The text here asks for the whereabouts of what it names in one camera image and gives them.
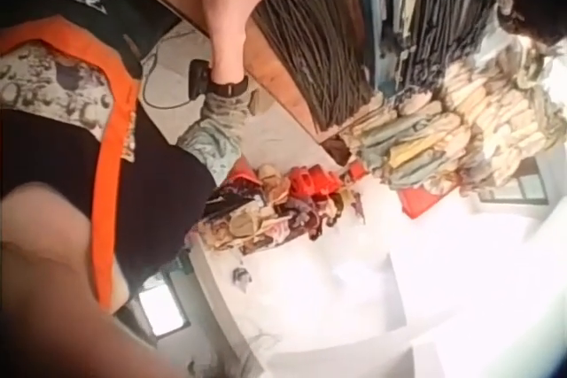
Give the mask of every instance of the window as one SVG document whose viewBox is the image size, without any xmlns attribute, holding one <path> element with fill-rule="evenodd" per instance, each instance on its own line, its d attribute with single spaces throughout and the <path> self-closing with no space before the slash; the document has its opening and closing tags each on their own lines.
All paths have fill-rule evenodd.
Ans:
<svg viewBox="0 0 567 378">
<path fill-rule="evenodd" d="M 534 157 L 526 158 L 503 187 L 479 193 L 483 203 L 548 205 L 548 194 Z"/>
<path fill-rule="evenodd" d="M 159 272 L 148 279 L 138 297 L 156 337 L 161 338 L 190 325 L 169 274 Z"/>
</svg>

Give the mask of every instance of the hand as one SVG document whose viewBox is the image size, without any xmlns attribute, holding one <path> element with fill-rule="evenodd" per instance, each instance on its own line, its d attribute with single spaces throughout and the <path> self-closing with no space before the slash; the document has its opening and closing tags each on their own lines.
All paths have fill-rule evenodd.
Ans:
<svg viewBox="0 0 567 378">
<path fill-rule="evenodd" d="M 246 22 L 260 0 L 203 0 L 213 45 L 212 79 L 218 84 L 244 78 Z"/>
</svg>

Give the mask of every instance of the black cable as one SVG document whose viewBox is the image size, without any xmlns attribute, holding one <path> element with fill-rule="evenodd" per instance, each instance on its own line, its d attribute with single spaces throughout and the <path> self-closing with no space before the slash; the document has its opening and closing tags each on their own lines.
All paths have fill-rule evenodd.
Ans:
<svg viewBox="0 0 567 378">
<path fill-rule="evenodd" d="M 168 42 L 170 40 L 181 39 L 182 37 L 185 37 L 186 35 L 193 35 L 195 33 L 197 33 L 197 30 L 193 29 L 193 30 L 186 31 L 184 33 L 180 33 L 178 35 L 169 35 L 169 36 L 163 37 L 158 42 L 158 44 L 156 45 L 154 52 L 152 52 L 150 55 L 148 55 L 144 59 L 144 61 L 142 61 L 142 65 L 143 65 L 144 68 L 151 61 L 150 69 L 149 69 L 148 73 L 145 75 L 144 83 L 142 84 L 142 100 L 149 107 L 154 108 L 156 110 L 166 111 L 166 110 L 176 110 L 177 108 L 181 108 L 182 106 L 190 104 L 191 100 L 187 99 L 186 101 L 183 101 L 183 102 L 181 102 L 180 104 L 177 104 L 177 105 L 170 105 L 170 106 L 156 105 L 156 104 L 154 104 L 154 103 L 152 103 L 148 100 L 148 96 L 147 96 L 147 93 L 146 93 L 146 87 L 148 85 L 148 80 L 150 79 L 151 74 L 155 71 L 156 66 L 158 66 L 158 54 L 159 54 L 159 48 L 161 47 L 161 45 L 164 42 Z"/>
</svg>

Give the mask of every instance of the bright light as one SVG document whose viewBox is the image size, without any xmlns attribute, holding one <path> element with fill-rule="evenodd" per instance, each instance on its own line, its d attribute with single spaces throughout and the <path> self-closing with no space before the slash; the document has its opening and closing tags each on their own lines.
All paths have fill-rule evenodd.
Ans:
<svg viewBox="0 0 567 378">
<path fill-rule="evenodd" d="M 179 311 L 174 295 L 167 284 L 163 283 L 143 291 L 139 297 L 155 336 L 163 336 L 184 325 L 183 315 Z"/>
<path fill-rule="evenodd" d="M 358 261 L 348 261 L 335 267 L 333 273 L 346 285 L 346 299 L 365 303 L 380 293 L 382 280 L 370 267 Z"/>
</svg>

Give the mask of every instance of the wristwatch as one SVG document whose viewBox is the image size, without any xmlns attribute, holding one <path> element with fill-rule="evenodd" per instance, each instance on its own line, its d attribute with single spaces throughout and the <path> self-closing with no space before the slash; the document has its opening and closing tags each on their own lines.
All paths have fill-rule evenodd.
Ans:
<svg viewBox="0 0 567 378">
<path fill-rule="evenodd" d="M 189 99 L 194 101 L 200 95 L 214 93 L 221 97 L 236 97 L 248 90 L 248 76 L 239 83 L 217 84 L 211 81 L 211 68 L 203 59 L 193 59 L 189 65 Z"/>
</svg>

